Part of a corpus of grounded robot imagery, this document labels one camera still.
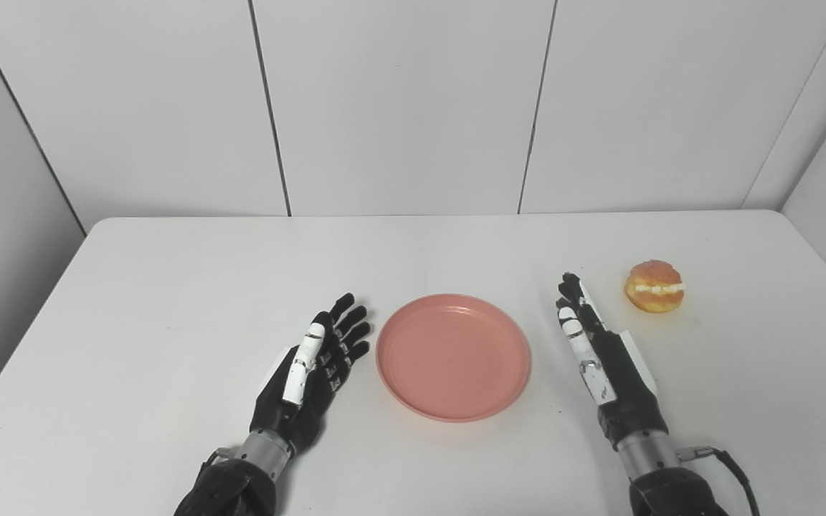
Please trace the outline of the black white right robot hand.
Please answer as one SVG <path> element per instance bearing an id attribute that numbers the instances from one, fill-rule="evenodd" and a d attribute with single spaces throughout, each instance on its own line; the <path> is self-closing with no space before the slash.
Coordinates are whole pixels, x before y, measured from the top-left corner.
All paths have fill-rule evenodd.
<path id="1" fill-rule="evenodd" d="M 626 331 L 607 329 L 580 277 L 564 273 L 557 319 L 613 449 L 632 435 L 668 435 L 655 379 Z"/>

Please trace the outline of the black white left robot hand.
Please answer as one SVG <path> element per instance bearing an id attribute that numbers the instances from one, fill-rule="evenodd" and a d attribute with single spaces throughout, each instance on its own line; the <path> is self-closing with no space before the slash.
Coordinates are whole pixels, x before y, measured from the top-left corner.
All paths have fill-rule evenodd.
<path id="1" fill-rule="evenodd" d="M 351 292 L 318 313 L 259 394 L 250 431 L 272 432 L 291 455 L 307 451 L 354 363 L 370 350 L 367 316 Z"/>

